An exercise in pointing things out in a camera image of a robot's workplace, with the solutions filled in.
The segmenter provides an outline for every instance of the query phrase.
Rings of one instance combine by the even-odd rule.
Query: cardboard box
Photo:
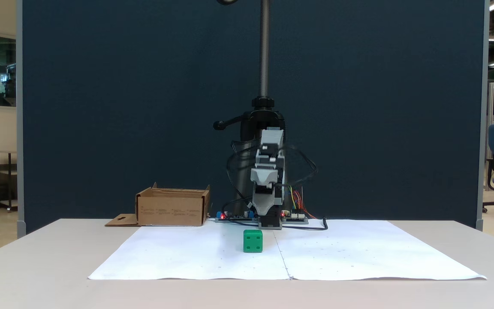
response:
[[[175,225],[200,227],[208,217],[210,186],[205,190],[152,188],[135,198],[135,213],[121,214],[106,223],[107,227]]]

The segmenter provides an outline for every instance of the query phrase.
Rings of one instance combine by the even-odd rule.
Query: white paper sheet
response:
[[[213,221],[141,227],[89,279],[289,279],[273,231],[262,231],[263,253],[251,254],[243,252],[245,229]]]
[[[485,278],[387,221],[328,220],[326,231],[275,231],[293,279]],[[310,220],[310,226],[321,226]]]
[[[257,254],[243,252],[243,230],[255,227],[214,221],[141,227],[89,278],[484,278],[387,221],[327,223],[327,231],[263,230],[263,252]],[[310,220],[310,226],[321,221]]]

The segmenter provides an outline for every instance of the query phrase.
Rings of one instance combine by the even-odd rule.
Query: green dice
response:
[[[262,231],[243,231],[243,252],[262,252]]]

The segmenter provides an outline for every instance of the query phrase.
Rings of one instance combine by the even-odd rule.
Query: metal pole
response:
[[[259,96],[268,96],[270,0],[260,0],[260,80]]]

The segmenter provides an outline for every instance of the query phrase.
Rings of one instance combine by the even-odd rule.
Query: dark blue backdrop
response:
[[[274,0],[270,95],[319,166],[314,215],[474,226],[483,0]],[[136,192],[211,184],[258,87],[259,1],[24,2],[31,232],[133,212]]]

